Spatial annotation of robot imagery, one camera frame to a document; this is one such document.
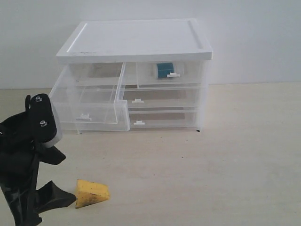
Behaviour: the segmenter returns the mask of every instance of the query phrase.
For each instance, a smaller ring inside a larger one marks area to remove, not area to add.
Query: transparent drawer front
[[[199,128],[199,112],[130,113],[131,128]]]
[[[203,91],[205,90],[126,90],[124,99],[127,100],[129,108],[197,107]]]
[[[138,88],[206,87],[207,60],[137,63]]]
[[[77,130],[129,130],[124,70],[125,64],[115,63],[67,65],[50,93],[62,125],[73,122]]]

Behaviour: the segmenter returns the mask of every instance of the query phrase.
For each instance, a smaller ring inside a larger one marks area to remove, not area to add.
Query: sponge
[[[81,208],[95,203],[106,201],[110,198],[109,188],[96,182],[77,180],[76,206]]]

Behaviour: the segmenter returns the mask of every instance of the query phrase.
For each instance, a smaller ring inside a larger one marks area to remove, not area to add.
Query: blue object
[[[158,68],[158,79],[167,78],[168,74],[174,73],[173,63],[160,63],[157,64],[157,68]]]

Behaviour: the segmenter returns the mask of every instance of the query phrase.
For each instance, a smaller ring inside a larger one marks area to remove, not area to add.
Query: beige table surface
[[[0,91],[0,120],[42,91]],[[38,187],[81,178],[111,199],[45,212],[43,226],[301,225],[301,83],[210,86],[201,133],[69,133],[57,147],[67,159],[42,163]],[[2,194],[0,220],[14,225]]]

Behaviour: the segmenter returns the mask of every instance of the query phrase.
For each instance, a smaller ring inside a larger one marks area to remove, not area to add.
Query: white wall
[[[0,89],[52,87],[55,54],[81,20],[197,17],[211,83],[301,81],[299,0],[1,0]]]

